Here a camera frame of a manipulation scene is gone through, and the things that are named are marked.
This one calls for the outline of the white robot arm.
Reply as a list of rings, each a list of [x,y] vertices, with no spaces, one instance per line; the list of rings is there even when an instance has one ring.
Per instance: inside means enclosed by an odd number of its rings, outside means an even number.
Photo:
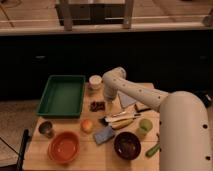
[[[105,72],[104,98],[113,101],[118,91],[160,114],[159,171],[213,171],[208,114],[193,93],[168,93],[126,79],[122,67]]]

